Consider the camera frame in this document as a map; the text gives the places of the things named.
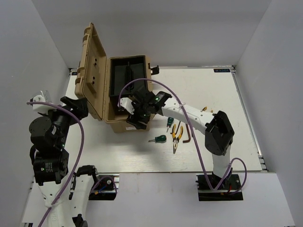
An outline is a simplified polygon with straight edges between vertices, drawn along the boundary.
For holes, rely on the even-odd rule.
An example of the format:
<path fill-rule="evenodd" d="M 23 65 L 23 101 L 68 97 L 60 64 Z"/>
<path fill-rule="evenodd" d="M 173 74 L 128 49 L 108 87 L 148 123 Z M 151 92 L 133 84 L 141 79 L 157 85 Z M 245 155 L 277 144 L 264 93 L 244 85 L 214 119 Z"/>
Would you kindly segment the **tan plastic toolbox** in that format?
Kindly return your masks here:
<path fill-rule="evenodd" d="M 126 122 L 128 112 L 118 107 L 118 98 L 131 95 L 141 86 L 152 90 L 152 83 L 149 81 L 152 77 L 151 61 L 146 55 L 145 57 L 147 78 L 129 82 L 122 88 L 118 97 L 110 97 L 110 60 L 122 57 L 107 57 L 93 23 L 84 30 L 81 59 L 75 80 L 75 95 L 77 98 L 86 98 L 90 115 L 96 120 L 105 121 L 115 133 L 137 130 Z"/>

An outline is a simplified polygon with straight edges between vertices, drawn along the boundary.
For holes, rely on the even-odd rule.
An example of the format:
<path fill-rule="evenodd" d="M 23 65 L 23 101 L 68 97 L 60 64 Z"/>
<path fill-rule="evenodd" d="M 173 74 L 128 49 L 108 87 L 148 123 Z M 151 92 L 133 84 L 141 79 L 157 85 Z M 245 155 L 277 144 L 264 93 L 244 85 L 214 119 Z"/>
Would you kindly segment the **green stubby flathead screwdriver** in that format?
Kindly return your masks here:
<path fill-rule="evenodd" d="M 174 118 L 168 117 L 168 119 L 167 119 L 167 125 L 166 125 L 166 127 L 167 127 L 167 131 L 166 132 L 168 132 L 168 130 L 172 126 L 173 122 L 174 122 Z"/>

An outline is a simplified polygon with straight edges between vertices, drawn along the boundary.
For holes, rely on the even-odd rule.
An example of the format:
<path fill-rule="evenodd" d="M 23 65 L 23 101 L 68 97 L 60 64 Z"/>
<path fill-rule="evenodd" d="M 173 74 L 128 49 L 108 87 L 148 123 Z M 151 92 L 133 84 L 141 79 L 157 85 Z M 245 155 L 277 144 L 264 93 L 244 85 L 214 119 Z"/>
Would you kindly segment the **green stubby orange-capped screwdriver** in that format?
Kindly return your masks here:
<path fill-rule="evenodd" d="M 154 139 L 148 140 L 148 142 L 164 143 L 166 142 L 166 140 L 167 140 L 166 135 L 160 135 L 155 137 Z"/>

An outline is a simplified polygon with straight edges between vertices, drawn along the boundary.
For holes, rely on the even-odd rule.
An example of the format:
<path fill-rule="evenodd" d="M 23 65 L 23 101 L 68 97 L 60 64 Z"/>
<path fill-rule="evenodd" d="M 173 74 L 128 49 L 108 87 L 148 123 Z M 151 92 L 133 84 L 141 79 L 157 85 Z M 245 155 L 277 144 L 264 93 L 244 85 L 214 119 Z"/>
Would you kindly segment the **black toolbox tray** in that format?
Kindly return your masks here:
<path fill-rule="evenodd" d="M 112 58 L 110 60 L 110 97 L 118 97 L 122 88 L 129 82 L 147 78 L 146 57 Z"/>

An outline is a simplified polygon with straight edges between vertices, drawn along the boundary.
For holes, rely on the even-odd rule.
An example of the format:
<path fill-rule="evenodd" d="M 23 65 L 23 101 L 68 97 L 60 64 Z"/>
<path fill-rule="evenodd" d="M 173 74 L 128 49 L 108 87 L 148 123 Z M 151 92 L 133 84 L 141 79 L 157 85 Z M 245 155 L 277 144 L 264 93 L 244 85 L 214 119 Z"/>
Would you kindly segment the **yellow black needle-nose pliers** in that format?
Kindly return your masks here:
<path fill-rule="evenodd" d="M 182 135 L 183 135 L 183 126 L 180 127 L 179 134 L 177 134 L 176 127 L 177 127 L 176 124 L 174 124 L 172 127 L 173 154 L 176 154 L 179 140 L 182 138 Z"/>

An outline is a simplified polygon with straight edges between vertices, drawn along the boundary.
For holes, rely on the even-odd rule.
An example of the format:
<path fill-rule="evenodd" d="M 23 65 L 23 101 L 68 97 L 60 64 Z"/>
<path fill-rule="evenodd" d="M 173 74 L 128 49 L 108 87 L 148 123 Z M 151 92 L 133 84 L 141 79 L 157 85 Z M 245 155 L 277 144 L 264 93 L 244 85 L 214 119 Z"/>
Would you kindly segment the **medium brown hex key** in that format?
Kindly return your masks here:
<path fill-rule="evenodd" d="M 186 124 L 186 130 L 187 130 L 187 139 L 183 140 L 182 143 L 189 143 L 191 141 L 191 134 L 190 134 L 190 130 L 189 130 L 189 125 Z"/>

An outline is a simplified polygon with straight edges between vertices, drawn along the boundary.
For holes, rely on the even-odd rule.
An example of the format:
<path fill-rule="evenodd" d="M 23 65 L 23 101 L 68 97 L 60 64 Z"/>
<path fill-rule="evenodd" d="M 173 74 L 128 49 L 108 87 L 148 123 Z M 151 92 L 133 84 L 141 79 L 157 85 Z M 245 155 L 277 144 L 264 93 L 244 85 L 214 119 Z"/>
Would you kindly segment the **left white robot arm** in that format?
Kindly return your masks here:
<path fill-rule="evenodd" d="M 47 208 L 38 226 L 86 227 L 90 191 L 100 183 L 94 166 L 77 167 L 84 146 L 84 129 L 80 121 L 88 116 L 88 101 L 64 96 L 61 102 L 64 105 L 46 102 L 43 95 L 36 95 L 27 102 L 40 114 L 29 126 L 35 183 Z M 81 131 L 80 150 L 69 170 L 65 144 L 69 127 L 74 124 L 78 124 Z"/>

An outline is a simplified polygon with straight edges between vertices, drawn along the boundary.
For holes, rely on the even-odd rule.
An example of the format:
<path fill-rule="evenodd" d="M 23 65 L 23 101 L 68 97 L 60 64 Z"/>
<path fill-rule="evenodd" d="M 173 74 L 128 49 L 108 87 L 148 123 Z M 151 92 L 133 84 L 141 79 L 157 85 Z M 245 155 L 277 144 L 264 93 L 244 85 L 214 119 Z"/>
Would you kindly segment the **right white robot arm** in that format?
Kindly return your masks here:
<path fill-rule="evenodd" d="M 145 130 L 151 116 L 158 114 L 186 123 L 192 130 L 200 131 L 205 137 L 205 148 L 212 154 L 214 183 L 207 179 L 212 190 L 226 188 L 231 183 L 230 148 L 234 130 L 225 112 L 211 113 L 182 104 L 171 94 L 157 94 L 140 88 L 132 98 L 124 97 L 118 106 L 129 115 L 127 123 L 138 130 Z"/>

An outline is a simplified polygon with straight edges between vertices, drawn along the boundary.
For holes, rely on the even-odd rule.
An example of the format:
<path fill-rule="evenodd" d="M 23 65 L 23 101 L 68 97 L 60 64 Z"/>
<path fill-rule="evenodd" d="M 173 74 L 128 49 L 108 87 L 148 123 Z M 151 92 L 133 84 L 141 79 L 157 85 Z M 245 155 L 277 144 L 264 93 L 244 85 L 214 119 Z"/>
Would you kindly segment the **black toolbox rear latch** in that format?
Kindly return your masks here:
<path fill-rule="evenodd" d="M 159 68 L 159 66 L 157 65 L 156 67 L 150 68 L 150 71 L 151 71 L 151 75 L 157 75 L 157 74 L 159 74 L 159 72 L 160 72 L 160 68 Z"/>

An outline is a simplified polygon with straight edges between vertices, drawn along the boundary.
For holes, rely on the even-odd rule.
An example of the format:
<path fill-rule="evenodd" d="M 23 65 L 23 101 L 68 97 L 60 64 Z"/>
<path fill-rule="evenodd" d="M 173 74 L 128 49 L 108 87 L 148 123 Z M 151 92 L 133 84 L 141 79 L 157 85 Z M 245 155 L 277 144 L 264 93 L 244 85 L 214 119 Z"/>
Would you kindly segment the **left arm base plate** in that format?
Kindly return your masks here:
<path fill-rule="evenodd" d="M 114 201 L 119 187 L 119 174 L 97 176 L 98 185 L 89 195 L 89 201 Z"/>

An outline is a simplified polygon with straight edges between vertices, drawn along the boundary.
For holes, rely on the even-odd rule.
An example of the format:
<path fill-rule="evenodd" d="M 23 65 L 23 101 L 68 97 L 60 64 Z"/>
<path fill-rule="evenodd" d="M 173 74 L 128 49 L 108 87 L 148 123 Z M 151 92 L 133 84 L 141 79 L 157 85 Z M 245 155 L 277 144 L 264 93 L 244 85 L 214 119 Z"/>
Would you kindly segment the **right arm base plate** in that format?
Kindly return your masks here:
<path fill-rule="evenodd" d="M 196 176 L 199 201 L 242 201 L 241 182 L 238 174 L 232 174 L 221 186 L 212 191 L 204 175 Z"/>

